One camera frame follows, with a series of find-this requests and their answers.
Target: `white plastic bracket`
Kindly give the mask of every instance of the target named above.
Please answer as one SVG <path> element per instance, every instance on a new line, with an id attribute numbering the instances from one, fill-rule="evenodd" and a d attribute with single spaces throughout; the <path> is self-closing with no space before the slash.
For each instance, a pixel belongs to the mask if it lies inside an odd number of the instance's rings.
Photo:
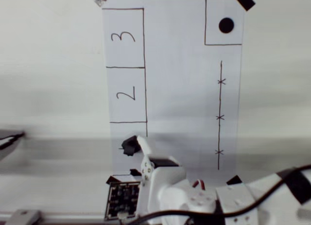
<path id="1" fill-rule="evenodd" d="M 13 213 L 5 225 L 33 225 L 41 218 L 39 210 L 19 209 Z"/>

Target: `circuit board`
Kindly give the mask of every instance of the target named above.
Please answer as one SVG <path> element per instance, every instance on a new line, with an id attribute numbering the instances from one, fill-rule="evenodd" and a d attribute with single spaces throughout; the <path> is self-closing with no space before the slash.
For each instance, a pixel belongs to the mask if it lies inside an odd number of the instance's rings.
<path id="1" fill-rule="evenodd" d="M 140 182 L 113 182 L 110 184 L 105 220 L 119 219 L 125 213 L 127 218 L 135 216 Z"/>

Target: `black cable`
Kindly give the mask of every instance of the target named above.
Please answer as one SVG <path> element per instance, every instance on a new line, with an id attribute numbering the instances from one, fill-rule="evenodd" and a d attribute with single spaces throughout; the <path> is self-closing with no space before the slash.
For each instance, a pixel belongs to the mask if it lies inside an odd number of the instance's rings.
<path id="1" fill-rule="evenodd" d="M 283 179 L 281 179 L 279 182 L 277 182 L 270 190 L 268 190 L 260 199 L 255 201 L 253 204 L 249 205 L 248 207 L 235 211 L 230 213 L 200 213 L 200 212 L 193 212 L 193 211 L 186 211 L 186 210 L 163 210 L 158 211 L 154 213 L 147 214 L 145 216 L 142 216 L 134 221 L 131 221 L 127 225 L 139 225 L 145 221 L 148 221 L 150 219 L 154 219 L 161 216 L 167 216 L 167 215 L 181 215 L 181 216 L 189 216 L 191 218 L 193 217 L 200 217 L 202 219 L 204 218 L 229 218 L 229 217 L 236 217 L 241 214 L 247 213 L 250 210 L 258 207 L 261 203 L 263 203 L 274 191 L 276 191 L 280 186 L 282 186 L 286 180 L 288 180 L 291 176 L 293 176 L 295 173 L 304 171 L 304 170 L 310 170 L 311 165 L 302 166 L 299 168 L 295 168 L 292 172 L 290 172 L 287 176 L 285 176 Z"/>
<path id="2" fill-rule="evenodd" d="M 15 134 L 15 135 L 10 135 L 10 136 L 4 137 L 4 138 L 0 138 L 0 140 L 11 138 L 9 141 L 0 145 L 0 150 L 4 150 L 5 148 L 11 146 L 15 141 L 17 141 L 19 138 L 21 138 L 24 135 L 25 135 L 25 133 L 21 133 L 21 134 Z"/>

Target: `white paper sheet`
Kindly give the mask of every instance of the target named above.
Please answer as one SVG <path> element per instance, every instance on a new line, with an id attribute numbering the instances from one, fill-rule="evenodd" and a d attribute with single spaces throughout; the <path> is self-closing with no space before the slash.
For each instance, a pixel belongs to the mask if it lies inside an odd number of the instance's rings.
<path id="1" fill-rule="evenodd" d="M 148 135 L 189 179 L 235 172 L 244 10 L 236 0 L 108 0 L 103 6 L 116 173 L 139 170 L 124 139 Z M 234 23 L 220 31 L 223 18 Z"/>

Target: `drawn rectangle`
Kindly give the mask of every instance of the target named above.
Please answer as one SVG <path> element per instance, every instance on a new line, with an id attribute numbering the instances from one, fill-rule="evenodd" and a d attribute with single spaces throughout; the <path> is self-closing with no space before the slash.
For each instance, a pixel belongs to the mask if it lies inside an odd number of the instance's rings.
<path id="1" fill-rule="evenodd" d="M 103 14 L 106 66 L 144 67 L 143 9 L 103 9 Z"/>
<path id="2" fill-rule="evenodd" d="M 107 69 L 110 122 L 145 122 L 144 69 Z"/>
<path id="3" fill-rule="evenodd" d="M 241 45 L 244 10 L 236 0 L 205 0 L 205 45 Z M 233 30 L 223 33 L 219 24 L 233 21 Z"/>

